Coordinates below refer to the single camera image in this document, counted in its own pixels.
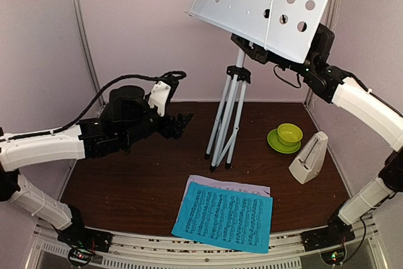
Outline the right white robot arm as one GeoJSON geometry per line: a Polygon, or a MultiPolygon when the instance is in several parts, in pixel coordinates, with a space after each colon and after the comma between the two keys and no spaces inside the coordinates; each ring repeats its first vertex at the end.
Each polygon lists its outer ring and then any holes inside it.
{"type": "Polygon", "coordinates": [[[334,33],[323,24],[317,27],[303,63],[285,59],[239,35],[233,34],[231,39],[252,60],[261,64],[272,62],[283,70],[290,69],[302,76],[314,94],[354,115],[392,148],[383,169],[359,193],[335,210],[327,227],[301,234],[306,251],[354,239],[352,225],[402,191],[402,114],[371,92],[352,72],[326,62],[334,33]]]}

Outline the white perforated music stand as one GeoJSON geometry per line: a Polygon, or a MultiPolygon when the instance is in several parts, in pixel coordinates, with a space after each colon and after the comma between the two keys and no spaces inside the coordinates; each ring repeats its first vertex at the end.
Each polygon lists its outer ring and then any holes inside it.
{"type": "MultiPolygon", "coordinates": [[[[328,0],[193,0],[189,15],[235,33],[292,62],[303,63],[328,0]]],[[[226,70],[226,79],[205,151],[210,170],[224,163],[230,168],[236,145],[250,59],[239,47],[236,63],[226,70]]]]}

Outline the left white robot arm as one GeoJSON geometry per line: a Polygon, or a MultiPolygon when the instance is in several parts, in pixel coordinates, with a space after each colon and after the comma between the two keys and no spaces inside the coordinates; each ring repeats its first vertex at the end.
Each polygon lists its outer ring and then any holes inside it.
{"type": "Polygon", "coordinates": [[[1,201],[15,202],[32,216],[47,221],[60,241],[73,248],[85,248],[93,239],[79,209],[39,190],[20,173],[20,168],[129,153],[133,144],[154,133],[166,139],[180,138],[193,115],[172,116],[166,108],[185,77],[184,71],[169,71],[157,77],[123,75],[104,85],[78,117],[62,127],[24,134],[1,133],[1,201]],[[85,118],[110,86],[125,79],[152,81],[154,85],[149,94],[139,86],[113,89],[99,116],[85,118]]]}

